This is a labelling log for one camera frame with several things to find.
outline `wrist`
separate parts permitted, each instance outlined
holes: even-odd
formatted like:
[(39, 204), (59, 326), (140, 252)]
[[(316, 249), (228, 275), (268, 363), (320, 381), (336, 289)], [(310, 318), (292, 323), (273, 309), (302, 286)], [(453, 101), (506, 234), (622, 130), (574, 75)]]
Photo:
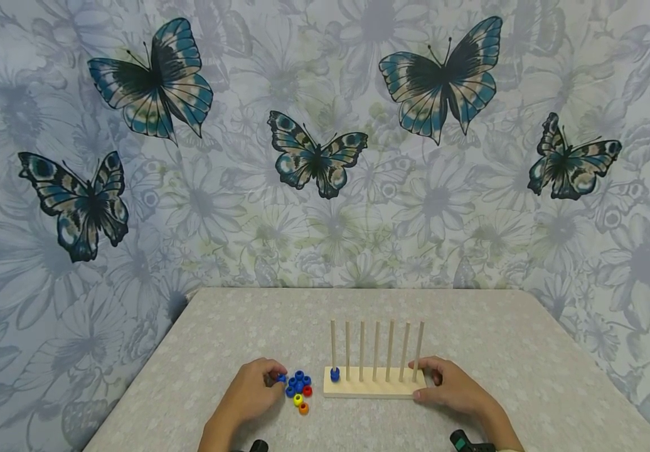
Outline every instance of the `wrist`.
[(490, 395), (487, 395), (483, 399), (483, 401), (478, 405), (476, 413), (474, 413), (476, 419), (482, 425), (491, 423), (496, 420), (496, 418), (502, 417), (504, 414), (505, 411), (502, 406), (498, 404), (498, 401), (496, 399), (493, 399), (493, 397)]
[(233, 415), (220, 408), (216, 409), (205, 424), (200, 451), (229, 451), (230, 443), (239, 427), (240, 423)]

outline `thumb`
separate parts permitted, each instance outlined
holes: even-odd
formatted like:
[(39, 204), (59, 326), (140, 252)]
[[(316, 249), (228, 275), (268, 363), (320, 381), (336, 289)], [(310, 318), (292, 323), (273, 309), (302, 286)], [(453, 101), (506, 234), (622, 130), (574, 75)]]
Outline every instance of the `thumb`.
[(413, 398), (423, 404), (443, 404), (445, 401), (441, 387), (424, 387), (416, 390)]

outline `blue butterfly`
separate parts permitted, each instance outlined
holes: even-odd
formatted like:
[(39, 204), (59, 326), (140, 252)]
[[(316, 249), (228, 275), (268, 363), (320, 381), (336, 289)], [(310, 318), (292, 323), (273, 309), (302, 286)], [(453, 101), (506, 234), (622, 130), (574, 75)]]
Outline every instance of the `blue butterfly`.
[(321, 146), (287, 115), (270, 111), (267, 124), (272, 130), (272, 147), (281, 152), (275, 168), (280, 181), (297, 190), (314, 178), (320, 197), (333, 199), (348, 182), (345, 168), (352, 168), (368, 147), (368, 135), (349, 133)]
[(19, 153), (19, 160), (23, 167), (19, 177), (31, 182), (41, 210), (57, 217), (59, 245), (72, 262), (97, 258), (100, 229), (113, 247), (129, 232), (129, 211), (120, 198), (124, 170), (116, 151), (105, 157), (93, 184), (36, 154)]
[(400, 125), (408, 132), (430, 137), (440, 144), (440, 129), (450, 113), (468, 125), (496, 95), (496, 81), (487, 71), (496, 66), (501, 48), (503, 20), (492, 16), (468, 32), (441, 65), (410, 52), (381, 59), (380, 70), (392, 99), (400, 106)]
[(528, 188), (540, 195), (553, 182), (552, 199), (577, 200), (594, 190), (596, 176), (606, 175), (619, 152), (621, 143), (613, 139), (574, 148), (558, 128), (558, 115), (551, 113), (543, 123), (543, 137), (538, 144), (542, 157), (529, 171)]
[(110, 58), (90, 59), (88, 67), (97, 90), (113, 109), (122, 109), (132, 132), (177, 144), (174, 115), (201, 137), (212, 89), (197, 74), (202, 61), (187, 19), (174, 19), (154, 34), (149, 67)]

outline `floral wallpaper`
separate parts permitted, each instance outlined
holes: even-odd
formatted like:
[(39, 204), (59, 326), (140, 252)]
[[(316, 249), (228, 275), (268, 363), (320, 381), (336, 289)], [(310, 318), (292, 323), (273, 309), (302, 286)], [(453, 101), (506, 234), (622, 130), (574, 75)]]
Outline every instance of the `floral wallpaper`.
[(0, 0), (0, 452), (200, 285), (523, 289), (650, 424), (650, 0)]

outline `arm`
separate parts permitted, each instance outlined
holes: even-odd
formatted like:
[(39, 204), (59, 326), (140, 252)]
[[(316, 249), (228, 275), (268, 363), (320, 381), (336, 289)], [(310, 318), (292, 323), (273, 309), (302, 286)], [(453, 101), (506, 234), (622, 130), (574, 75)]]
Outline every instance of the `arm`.
[(496, 447), (496, 451), (524, 451), (521, 441), (511, 425), (506, 411), (493, 400), (493, 404), (483, 409), (476, 418), (481, 423), (488, 441)]
[(416, 401), (445, 405), (455, 411), (472, 415), (481, 423), (488, 441), (497, 451), (524, 452), (506, 411), (456, 363), (439, 357), (428, 357), (421, 358), (418, 367), (430, 369), (435, 387), (424, 387), (415, 391), (413, 398)]
[(205, 424), (197, 452), (230, 452), (230, 443), (238, 427), (234, 419), (215, 411)]
[(240, 367), (235, 379), (227, 387), (220, 405), (205, 424), (198, 452), (230, 452), (230, 443), (243, 422), (255, 419), (282, 400), (284, 384), (265, 384), (277, 374), (287, 374), (287, 369), (275, 360), (259, 358)]

